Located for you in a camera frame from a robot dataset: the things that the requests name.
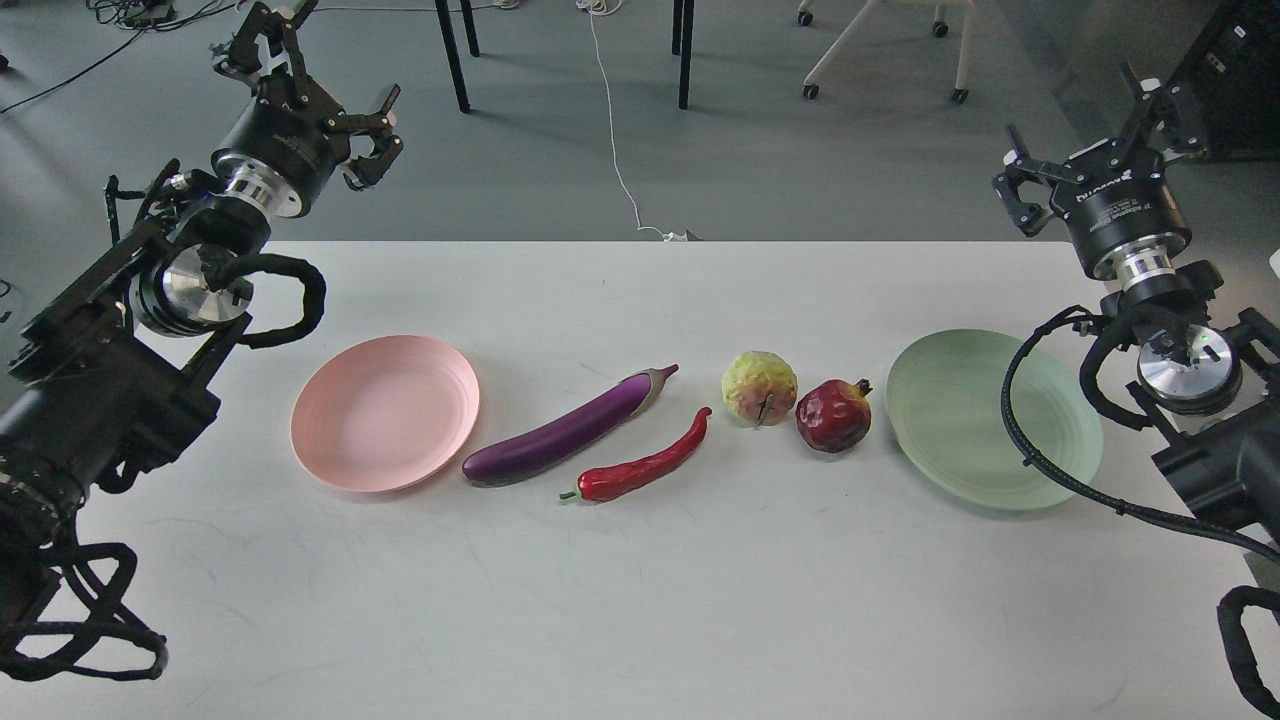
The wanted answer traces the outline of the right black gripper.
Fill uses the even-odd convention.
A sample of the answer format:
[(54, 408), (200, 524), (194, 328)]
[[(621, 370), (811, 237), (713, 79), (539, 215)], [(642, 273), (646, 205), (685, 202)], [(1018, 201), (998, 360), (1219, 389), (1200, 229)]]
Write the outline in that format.
[[(1094, 281), (1117, 277), (1115, 252), (1132, 243), (1161, 243), (1170, 258), (1190, 242), (1187, 219), (1165, 179), (1165, 163), (1202, 158), (1210, 150), (1201, 101), (1187, 83), (1142, 79), (1119, 65), (1133, 108), (1117, 135), (1117, 161), (1102, 154), (1046, 161), (1030, 155), (1015, 124), (1006, 124), (1009, 151), (992, 188), (1025, 238), (1056, 218), (1068, 233), (1082, 270)], [(1027, 201), (1024, 184), (1050, 190), (1044, 202)]]

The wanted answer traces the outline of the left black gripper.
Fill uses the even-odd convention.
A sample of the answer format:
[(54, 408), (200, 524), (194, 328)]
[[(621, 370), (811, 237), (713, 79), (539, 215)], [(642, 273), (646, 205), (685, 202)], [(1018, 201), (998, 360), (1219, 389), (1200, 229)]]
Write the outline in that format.
[(390, 85), (381, 105), (364, 114), (347, 113), (312, 86), (298, 31), (316, 6), (256, 1), (232, 37), (211, 46), (212, 69), (253, 90), (212, 152), (212, 168), (229, 178), (251, 163), (266, 167), (288, 186), (275, 210), (280, 217), (308, 214), (335, 168), (349, 190), (370, 190), (404, 149), (393, 113), (399, 85)]

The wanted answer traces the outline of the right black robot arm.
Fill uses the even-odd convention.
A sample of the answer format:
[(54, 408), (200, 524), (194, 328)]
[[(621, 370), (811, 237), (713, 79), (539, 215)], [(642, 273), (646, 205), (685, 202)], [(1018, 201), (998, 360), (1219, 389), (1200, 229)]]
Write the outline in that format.
[(1139, 509), (1053, 468), (1014, 419), (1014, 372), (1001, 389), (1005, 428), (1027, 465), (1120, 515), (1240, 547), (1248, 527), (1276, 539), (1277, 327), (1254, 309), (1230, 327), (1212, 324), (1222, 277), (1207, 261), (1175, 263), (1192, 232), (1166, 179), (1169, 164), (1207, 147), (1197, 97), (1184, 83), (1139, 79), (1129, 65), (1120, 73), (1133, 108), (1116, 135), (1042, 161), (1010, 126), (992, 187), (1025, 237), (1061, 220), (1084, 274), (1115, 283), (1097, 313), (1068, 309), (1037, 336), (1069, 324), (1093, 338), (1079, 370), (1087, 402), (1166, 439), (1155, 465), (1188, 515)]

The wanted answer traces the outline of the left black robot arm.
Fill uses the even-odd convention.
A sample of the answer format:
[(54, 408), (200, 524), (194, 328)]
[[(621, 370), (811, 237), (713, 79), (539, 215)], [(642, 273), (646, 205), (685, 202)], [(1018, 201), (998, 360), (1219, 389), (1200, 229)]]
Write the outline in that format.
[(256, 1), (214, 50), (251, 99), (209, 170), (170, 160), (143, 190), (104, 191), (109, 250), (22, 331), (3, 414), (3, 673), (115, 682), (160, 676), (165, 638), (124, 602), (137, 569), (119, 542), (81, 543), (92, 488), (128, 491), (215, 420), (209, 386), (238, 347), (289, 345), (323, 319), (312, 264), (265, 251), (276, 218), (306, 215), (328, 181), (378, 183), (402, 151), (392, 86), (351, 114), (306, 69), (312, 1)]

